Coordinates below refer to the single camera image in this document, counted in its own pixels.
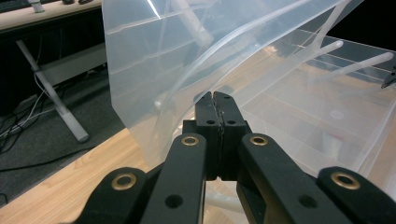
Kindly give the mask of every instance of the floor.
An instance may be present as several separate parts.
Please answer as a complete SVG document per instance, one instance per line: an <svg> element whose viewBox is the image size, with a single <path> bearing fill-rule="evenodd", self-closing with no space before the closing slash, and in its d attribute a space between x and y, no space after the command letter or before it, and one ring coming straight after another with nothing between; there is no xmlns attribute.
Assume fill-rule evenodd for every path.
<svg viewBox="0 0 396 224"><path fill-rule="evenodd" d="M23 125L39 96L26 99L14 111L22 132L16 127L6 135L16 119L0 117L0 207L124 128L111 106L106 68L82 74L56 90L90 139L79 143L45 95Z"/></svg>

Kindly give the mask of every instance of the screw hole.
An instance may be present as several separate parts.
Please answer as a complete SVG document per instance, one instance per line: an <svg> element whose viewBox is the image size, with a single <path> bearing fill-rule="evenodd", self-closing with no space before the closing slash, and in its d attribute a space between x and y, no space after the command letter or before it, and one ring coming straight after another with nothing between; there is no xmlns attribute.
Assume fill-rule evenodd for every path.
<svg viewBox="0 0 396 224"><path fill-rule="evenodd" d="M178 208L183 204L183 199L180 197L180 195L169 195L165 199L165 204L169 208Z"/></svg>
<svg viewBox="0 0 396 224"><path fill-rule="evenodd" d="M298 198L299 203L306 208L316 208L318 207L317 201L311 196L302 195Z"/></svg>
<svg viewBox="0 0 396 224"><path fill-rule="evenodd" d="M335 172L331 175L332 181L344 189L359 189L361 183L353 176L342 172Z"/></svg>
<svg viewBox="0 0 396 224"><path fill-rule="evenodd" d="M181 139L181 143L183 143L186 146L195 146L199 143L199 139L194 137L194 136L187 136Z"/></svg>
<svg viewBox="0 0 396 224"><path fill-rule="evenodd" d="M111 187L115 190L130 189L136 183L134 174L120 174L111 182Z"/></svg>
<svg viewBox="0 0 396 224"><path fill-rule="evenodd" d="M261 136L253 136L250 138L250 142L256 146L265 146L268 144L268 140Z"/></svg>

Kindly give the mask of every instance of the transparent plastic sheet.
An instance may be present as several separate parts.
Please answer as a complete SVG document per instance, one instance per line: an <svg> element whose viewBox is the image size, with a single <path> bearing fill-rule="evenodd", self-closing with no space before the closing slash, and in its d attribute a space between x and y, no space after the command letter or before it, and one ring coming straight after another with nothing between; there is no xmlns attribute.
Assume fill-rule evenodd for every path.
<svg viewBox="0 0 396 224"><path fill-rule="evenodd" d="M386 52L324 36L345 3L105 1L113 107L153 166L196 100L222 91L254 132L274 137L309 174L339 165L367 176L395 113L394 87L380 89L395 60L322 78ZM395 174L384 184L389 194Z"/></svg>
<svg viewBox="0 0 396 224"><path fill-rule="evenodd" d="M105 1L113 106L156 164L200 93L255 52L341 3Z"/></svg>

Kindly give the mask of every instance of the desk leg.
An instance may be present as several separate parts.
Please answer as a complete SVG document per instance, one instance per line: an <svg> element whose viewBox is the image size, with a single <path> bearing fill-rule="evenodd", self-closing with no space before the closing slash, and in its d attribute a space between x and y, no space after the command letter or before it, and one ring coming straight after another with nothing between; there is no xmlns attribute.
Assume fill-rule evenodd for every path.
<svg viewBox="0 0 396 224"><path fill-rule="evenodd" d="M73 135L77 138L77 140L80 143L87 141L90 138L90 136L87 134L87 132L81 126L81 124L79 124L79 122L76 120L76 118L73 116L73 114L69 111L69 109L64 105L64 102L62 102L62 100L59 98L55 89L53 89L52 86L50 85L50 83L47 81L47 79L44 76L43 72L41 71L40 67L35 62L35 59L33 58L29 49L26 48L26 45L21 40L17 41L17 45L20 48L20 50L22 51L22 53L25 56L25 58L27 59L27 61L29 62L29 64L32 66L33 71L35 72L35 75L38 77L40 82L43 84L44 88L46 89L47 93L49 94L49 98L52 100L53 103L55 103L56 111L58 111L58 114L64 120L64 123L66 123L67 127L70 129L70 131L73 133Z"/></svg>

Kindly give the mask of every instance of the wooden tabletop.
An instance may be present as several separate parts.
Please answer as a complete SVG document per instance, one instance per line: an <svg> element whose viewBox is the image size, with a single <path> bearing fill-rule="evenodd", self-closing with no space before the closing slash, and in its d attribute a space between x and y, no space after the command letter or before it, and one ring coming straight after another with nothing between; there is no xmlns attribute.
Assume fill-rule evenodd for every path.
<svg viewBox="0 0 396 224"><path fill-rule="evenodd" d="M71 223L100 181L125 166L149 170L126 129L0 209L0 223ZM231 221L218 208L207 206L205 223Z"/></svg>

